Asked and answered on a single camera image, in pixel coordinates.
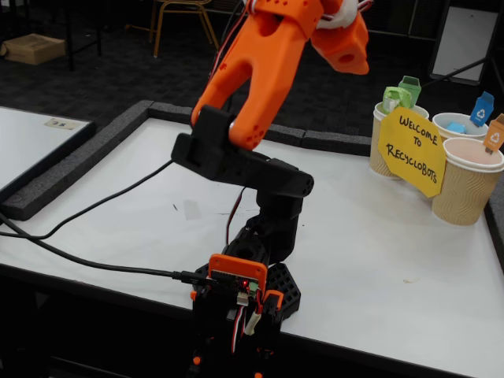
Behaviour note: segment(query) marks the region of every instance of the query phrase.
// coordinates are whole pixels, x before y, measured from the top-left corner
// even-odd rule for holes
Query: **cardboard box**
[[[39,65],[65,55],[65,41],[38,34],[25,35],[2,44],[2,55],[8,61]]]

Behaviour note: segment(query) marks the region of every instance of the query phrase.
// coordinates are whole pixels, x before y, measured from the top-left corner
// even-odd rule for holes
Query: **black plastic bracket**
[[[191,135],[179,134],[173,147],[175,163],[209,180],[264,191],[270,195],[305,198],[313,177],[277,159],[244,150],[229,142],[234,116],[204,106]]]

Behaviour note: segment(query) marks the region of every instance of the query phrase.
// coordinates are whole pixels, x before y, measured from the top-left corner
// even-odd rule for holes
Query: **robotic arm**
[[[294,81],[306,41],[339,72],[365,75],[368,32],[357,0],[250,0],[242,29],[193,110],[221,108],[250,79],[250,93],[229,130],[253,150],[264,138]]]
[[[282,321],[299,308],[301,292],[282,261],[294,249],[313,177],[253,149],[291,89],[306,41],[337,71],[369,70],[357,0],[249,0],[246,11],[193,110],[192,134],[180,134],[172,152],[175,163],[209,180],[256,189],[261,209],[187,281],[200,336],[187,377],[215,376],[224,355],[263,377]],[[222,111],[248,79],[249,97],[239,114]]]

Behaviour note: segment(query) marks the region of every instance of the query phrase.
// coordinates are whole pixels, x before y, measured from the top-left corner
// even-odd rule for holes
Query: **chair leg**
[[[158,10],[158,0],[152,1],[152,16],[150,17],[149,42],[152,43],[154,28],[156,27],[156,10]]]
[[[158,57],[159,52],[159,42],[161,41],[161,28],[163,27],[163,16],[165,14],[165,8],[170,2],[165,2],[159,10],[159,20],[157,20],[157,31],[156,31],[156,45],[154,46],[154,57]]]
[[[206,12],[205,8],[203,6],[199,6],[199,9],[203,13],[203,17],[205,17],[206,21],[206,26],[208,27],[208,30],[210,32],[210,35],[212,36],[213,39],[213,44],[215,45],[215,48],[219,50],[219,42],[217,41],[217,37],[215,36],[215,32],[213,31],[212,24],[210,23],[210,19],[208,18],[208,13]]]
[[[208,43],[211,45],[213,43],[212,36],[210,35],[210,33],[208,31],[208,27],[206,26],[206,21],[203,18],[203,15],[201,13],[199,13],[198,15],[199,15],[199,20],[202,22],[203,29],[205,29],[205,34],[206,34],[206,38],[208,39]]]

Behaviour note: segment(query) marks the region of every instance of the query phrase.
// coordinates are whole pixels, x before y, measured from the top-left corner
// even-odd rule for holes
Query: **table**
[[[89,121],[1,106],[0,120],[0,202],[95,132]]]
[[[127,187],[165,163],[176,135],[189,130],[149,119],[22,227],[43,234]],[[366,157],[268,141],[258,152],[315,179],[299,219],[295,251],[286,260],[302,301],[283,323],[285,337],[349,348],[347,354],[365,352],[373,361],[403,361],[467,376],[502,375],[504,275],[484,217],[469,228],[444,224],[416,189],[371,173]],[[239,191],[172,165],[48,242],[102,263],[197,269],[222,250]],[[196,213],[187,213],[194,208]],[[231,235],[257,211],[254,191],[248,189]],[[69,287],[80,281],[144,303],[164,303],[178,313],[191,308],[187,285],[76,265],[24,240],[0,239],[0,264],[68,279]]]

